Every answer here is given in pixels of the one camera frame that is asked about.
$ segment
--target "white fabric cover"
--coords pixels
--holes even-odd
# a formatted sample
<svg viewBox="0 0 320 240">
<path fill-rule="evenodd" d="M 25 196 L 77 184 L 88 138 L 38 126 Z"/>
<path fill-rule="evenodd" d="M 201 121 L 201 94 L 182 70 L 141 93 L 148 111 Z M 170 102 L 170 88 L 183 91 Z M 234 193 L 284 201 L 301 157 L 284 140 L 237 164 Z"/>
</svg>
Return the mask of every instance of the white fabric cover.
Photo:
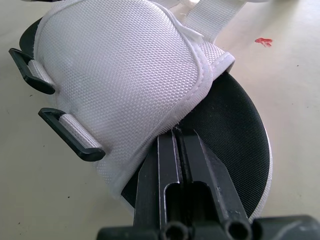
<svg viewBox="0 0 320 240">
<path fill-rule="evenodd" d="M 56 3 L 38 26 L 34 59 L 44 70 L 37 75 L 55 85 L 54 107 L 67 113 L 60 122 L 106 152 L 95 166 L 114 197 L 156 136 L 186 116 L 234 62 L 147 0 Z"/>
</svg>

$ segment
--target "black strap buckle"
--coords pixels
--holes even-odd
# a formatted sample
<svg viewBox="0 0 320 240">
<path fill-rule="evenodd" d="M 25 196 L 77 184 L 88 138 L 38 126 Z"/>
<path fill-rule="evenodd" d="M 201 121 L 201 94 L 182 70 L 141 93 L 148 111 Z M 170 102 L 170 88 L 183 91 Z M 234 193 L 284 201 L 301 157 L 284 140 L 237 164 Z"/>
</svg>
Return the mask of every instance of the black strap buckle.
<svg viewBox="0 0 320 240">
<path fill-rule="evenodd" d="M 52 95 L 56 92 L 54 87 L 49 83 L 32 75 L 30 69 L 28 68 L 28 63 L 30 60 L 33 60 L 31 56 L 15 48 L 11 48 L 9 53 L 27 84 L 44 94 Z"/>
<path fill-rule="evenodd" d="M 66 114 L 64 111 L 55 108 L 42 108 L 38 114 L 83 161 L 96 162 L 101 160 L 106 155 L 106 153 L 100 148 L 85 148 L 59 122 L 59 118 Z"/>
</svg>

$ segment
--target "white table surface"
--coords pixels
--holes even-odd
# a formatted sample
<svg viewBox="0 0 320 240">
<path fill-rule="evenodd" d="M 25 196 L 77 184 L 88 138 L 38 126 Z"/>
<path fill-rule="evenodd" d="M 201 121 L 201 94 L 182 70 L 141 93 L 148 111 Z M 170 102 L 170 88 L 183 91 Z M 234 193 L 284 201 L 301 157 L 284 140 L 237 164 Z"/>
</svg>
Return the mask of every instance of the white table surface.
<svg viewBox="0 0 320 240">
<path fill-rule="evenodd" d="M 38 116 L 48 104 L 22 79 L 9 48 L 50 3 L 0 0 L 0 239 L 95 239 L 130 225 L 103 180 Z M 264 216 L 320 220 L 320 2 L 247 3 L 216 44 L 265 124 L 273 180 Z M 256 43 L 272 39 L 271 47 Z"/>
</svg>

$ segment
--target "black foam padding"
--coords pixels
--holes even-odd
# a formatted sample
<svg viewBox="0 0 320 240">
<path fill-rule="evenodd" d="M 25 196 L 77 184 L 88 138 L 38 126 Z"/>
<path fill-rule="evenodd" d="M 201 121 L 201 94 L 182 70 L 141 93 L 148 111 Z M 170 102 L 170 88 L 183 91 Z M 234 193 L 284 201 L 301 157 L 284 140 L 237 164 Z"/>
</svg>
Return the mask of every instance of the black foam padding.
<svg viewBox="0 0 320 240">
<path fill-rule="evenodd" d="M 223 73 L 179 126 L 195 129 L 226 165 L 245 212 L 251 216 L 267 184 L 270 150 L 265 127 L 244 89 L 229 73 Z"/>
<path fill-rule="evenodd" d="M 38 25 L 42 18 L 33 23 L 28 29 L 23 33 L 20 38 L 19 46 L 25 54 L 28 54 L 31 57 L 34 57 L 34 45 L 35 37 L 38 29 Z"/>
</svg>

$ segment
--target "white webbing strap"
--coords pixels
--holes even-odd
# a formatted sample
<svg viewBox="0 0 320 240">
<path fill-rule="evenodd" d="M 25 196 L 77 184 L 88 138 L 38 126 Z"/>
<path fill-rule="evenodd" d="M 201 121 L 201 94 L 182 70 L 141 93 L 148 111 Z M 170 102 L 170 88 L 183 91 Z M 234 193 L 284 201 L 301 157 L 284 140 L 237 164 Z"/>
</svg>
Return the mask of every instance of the white webbing strap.
<svg viewBox="0 0 320 240">
<path fill-rule="evenodd" d="M 218 33 L 243 7 L 240 0 L 200 0 L 186 16 L 185 26 L 201 33 L 213 43 Z"/>
<path fill-rule="evenodd" d="M 39 62 L 35 60 L 30 60 L 28 63 L 28 68 L 33 76 L 45 81 L 46 83 L 50 84 L 52 87 L 56 88 L 54 81 L 47 74 L 45 68 Z"/>
<path fill-rule="evenodd" d="M 71 114 L 63 114 L 59 122 L 85 148 L 103 149 L 102 145 Z"/>
<path fill-rule="evenodd" d="M 180 3 L 180 0 L 151 0 L 151 2 L 160 4 L 167 9 L 173 8 Z"/>
</svg>

